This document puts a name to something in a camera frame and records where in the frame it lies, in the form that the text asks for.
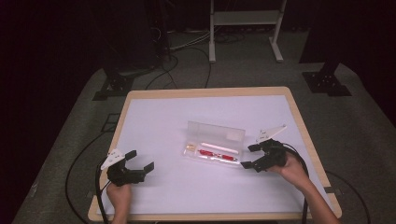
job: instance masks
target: human hand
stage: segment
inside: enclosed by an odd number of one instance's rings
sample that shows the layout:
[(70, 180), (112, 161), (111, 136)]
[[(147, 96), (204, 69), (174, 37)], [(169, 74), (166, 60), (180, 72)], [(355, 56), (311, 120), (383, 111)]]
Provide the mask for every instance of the human hand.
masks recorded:
[(268, 168), (267, 171), (280, 174), (299, 190), (312, 183), (298, 159), (289, 152), (286, 152), (286, 164), (284, 166), (275, 165)]
[(117, 187), (115, 184), (110, 183), (107, 186), (107, 196), (115, 210), (112, 224), (127, 223), (132, 200), (131, 188), (131, 184)]

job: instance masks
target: floor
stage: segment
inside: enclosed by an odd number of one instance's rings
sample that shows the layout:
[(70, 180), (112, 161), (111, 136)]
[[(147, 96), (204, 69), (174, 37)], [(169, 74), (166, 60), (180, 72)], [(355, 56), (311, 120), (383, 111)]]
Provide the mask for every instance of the floor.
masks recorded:
[[(284, 57), (277, 63), (269, 45), (271, 33), (253, 32), (229, 35), (235, 42), (216, 45), (216, 63), (206, 58), (207, 43), (173, 53), (171, 62), (139, 76), (132, 90), (197, 89), (286, 86), (300, 109), (337, 199), (343, 210), (343, 223), (367, 223), (365, 208), (372, 223), (393, 223), (396, 219), (396, 130), (359, 77), (342, 64), (335, 75), (351, 96), (331, 97), (312, 93), (302, 72), (318, 71), (322, 63), (300, 64), (307, 32), (281, 32), (278, 45)], [(171, 34), (177, 47), (197, 34)], [(112, 132), (102, 133), (109, 114), (120, 113), (125, 97), (93, 101), (106, 75), (92, 74), (64, 124), (59, 136), (27, 195), (14, 223), (85, 222), (94, 193), (94, 170), (106, 153)], [(278, 221), (280, 224), (299, 220)]]

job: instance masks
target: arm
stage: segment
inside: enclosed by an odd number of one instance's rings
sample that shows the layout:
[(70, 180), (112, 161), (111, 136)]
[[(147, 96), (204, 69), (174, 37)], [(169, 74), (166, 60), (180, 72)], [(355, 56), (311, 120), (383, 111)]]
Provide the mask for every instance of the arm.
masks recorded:
[(291, 154), (286, 153), (287, 161), (285, 166), (273, 166), (269, 171), (276, 172), (296, 187), (308, 202), (312, 218), (317, 223), (340, 223), (332, 212), (332, 209), (324, 201), (318, 189), (306, 175), (303, 166)]
[(131, 208), (132, 192), (131, 184), (117, 187), (110, 183), (106, 189), (108, 199), (114, 206), (115, 214), (112, 224), (126, 224)]

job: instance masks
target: red pen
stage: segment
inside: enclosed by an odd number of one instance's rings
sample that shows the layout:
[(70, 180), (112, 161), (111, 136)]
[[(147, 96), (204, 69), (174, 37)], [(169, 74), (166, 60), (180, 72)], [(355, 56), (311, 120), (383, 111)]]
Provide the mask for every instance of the red pen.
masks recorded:
[(222, 159), (227, 160), (227, 161), (237, 161), (237, 158), (234, 158), (232, 156), (226, 156), (226, 155), (222, 155), (222, 154), (219, 154), (219, 153), (206, 151), (206, 150), (203, 150), (203, 149), (200, 149), (199, 152), (201, 153), (201, 155), (205, 155), (205, 156), (218, 157), (218, 158), (222, 158)]

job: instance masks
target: black cable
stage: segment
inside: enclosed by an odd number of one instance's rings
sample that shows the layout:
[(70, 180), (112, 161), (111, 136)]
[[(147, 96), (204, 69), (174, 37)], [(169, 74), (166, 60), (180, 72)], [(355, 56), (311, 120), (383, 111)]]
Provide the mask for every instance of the black cable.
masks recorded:
[(105, 224), (108, 224), (108, 219), (106, 216), (106, 211), (105, 208), (103, 207), (103, 202), (102, 202), (102, 192), (103, 189), (100, 189), (100, 175), (102, 173), (101, 166), (105, 162), (106, 157), (104, 157), (99, 164), (96, 166), (96, 172), (95, 172), (95, 191), (96, 191), (96, 199), (98, 200), (98, 205), (99, 209), (101, 211), (102, 219), (105, 222)]
[(163, 90), (166, 90), (166, 87), (168, 87), (170, 84), (175, 84), (174, 82), (170, 81), (166, 83), (166, 85), (163, 86)]
[[(287, 146), (287, 147), (284, 147), (286, 151), (288, 151), (290, 154), (294, 155), (300, 161), (306, 175), (309, 177), (308, 168), (306, 167), (306, 163), (305, 163), (304, 159), (300, 156), (300, 154), (297, 152), (297, 150), (289, 144), (283, 143), (283, 145)], [(301, 219), (302, 224), (306, 223), (307, 214), (308, 214), (308, 202), (306, 201), (306, 198), (304, 198), (303, 216)]]
[(111, 181), (107, 181), (107, 183), (105, 184), (105, 186), (100, 190), (100, 193), (103, 193), (103, 190), (111, 183)]
[(208, 41), (206, 41), (206, 40), (210, 37), (209, 34), (210, 34), (209, 32), (206, 32), (206, 34), (200, 35), (198, 38), (193, 39), (192, 41), (190, 41), (190, 42), (188, 42), (186, 44), (183, 44), (181, 46), (172, 47), (172, 48), (169, 48), (169, 49), (170, 50), (184, 49), (184, 48), (186, 48), (188, 46), (204, 44), (204, 41), (205, 41), (205, 43), (207, 43)]
[(76, 208), (73, 206), (73, 204), (72, 204), (72, 202), (71, 202), (71, 200), (70, 200), (70, 197), (69, 197), (69, 192), (68, 192), (69, 177), (70, 177), (70, 174), (71, 174), (71, 172), (72, 172), (72, 170), (73, 170), (74, 165), (76, 164), (77, 160), (78, 160), (79, 157), (82, 155), (82, 153), (83, 153), (85, 150), (87, 150), (87, 148), (88, 148), (93, 142), (95, 142), (95, 141), (96, 141), (98, 138), (100, 138), (103, 134), (107, 133), (107, 131), (109, 131), (109, 130), (111, 130), (111, 129), (113, 129), (113, 128), (114, 128), (114, 127), (111, 127), (110, 129), (108, 129), (108, 130), (106, 130), (106, 131), (100, 133), (100, 134), (97, 135), (93, 140), (91, 140), (91, 142), (88, 143), (88, 144), (78, 153), (78, 155), (75, 157), (75, 159), (74, 159), (72, 165), (70, 166), (70, 168), (69, 168), (69, 170), (68, 170), (68, 172), (67, 172), (66, 181), (65, 181), (65, 183), (64, 183), (64, 194), (65, 194), (65, 196), (66, 196), (67, 203), (69, 204), (69, 206), (70, 206), (70, 208), (72, 209), (73, 213), (74, 213), (83, 223), (87, 223), (87, 224), (88, 224), (88, 222), (78, 213), (78, 211), (76, 210)]
[(172, 70), (178, 65), (178, 58), (177, 58), (176, 56), (174, 56), (174, 55), (171, 55), (171, 58), (174, 58), (174, 59), (176, 60), (175, 65), (173, 65), (173, 66), (171, 67), (170, 70), (165, 70), (165, 72), (159, 74), (159, 75), (156, 76), (154, 79), (152, 79), (152, 80), (150, 81), (150, 83), (146, 86), (145, 90), (148, 90), (148, 89), (149, 89), (149, 86), (150, 86), (155, 80), (157, 80), (157, 78), (162, 77), (162, 76), (165, 75), (165, 74), (168, 74), (168, 75), (170, 76), (169, 72), (172, 71)]
[(208, 65), (209, 65), (209, 72), (208, 72), (208, 75), (207, 75), (207, 78), (206, 78), (206, 82), (205, 82), (205, 88), (207, 88), (207, 84), (208, 84), (209, 79), (210, 79), (210, 73), (212, 72), (212, 64), (211, 64), (210, 61), (209, 61), (209, 56), (207, 55), (207, 53), (206, 53), (204, 50), (198, 49), (198, 48), (191, 48), (191, 47), (182, 48), (182, 49), (176, 49), (176, 50), (174, 50), (174, 52), (181, 51), (181, 50), (184, 50), (184, 49), (195, 49), (195, 50), (199, 50), (199, 51), (201, 51), (201, 52), (206, 56), (206, 58), (207, 58), (207, 63), (208, 63)]
[(362, 204), (363, 207), (364, 207), (364, 212), (365, 212), (366, 217), (367, 217), (367, 223), (370, 224), (370, 223), (371, 223), (371, 218), (370, 218), (369, 209), (367, 208), (366, 202), (363, 200), (363, 198), (362, 198), (361, 195), (358, 193), (358, 191), (357, 191), (348, 181), (346, 181), (346, 180), (345, 180), (343, 177), (341, 177), (340, 175), (337, 175), (337, 174), (335, 174), (335, 173), (333, 173), (333, 172), (330, 172), (330, 171), (328, 171), (328, 170), (325, 170), (324, 172), (326, 172), (326, 174), (333, 175), (333, 176), (339, 178), (340, 180), (344, 181), (344, 183), (346, 183), (346, 184), (353, 190), (353, 192), (355, 192), (355, 194), (358, 196), (359, 200), (361, 200), (361, 204)]
[(129, 75), (121, 75), (122, 77), (131, 77), (131, 78), (136, 78), (136, 77), (140, 77), (149, 73), (152, 73), (155, 69), (157, 69), (158, 66), (153, 66), (152, 68), (140, 71), (140, 72), (135, 72)]

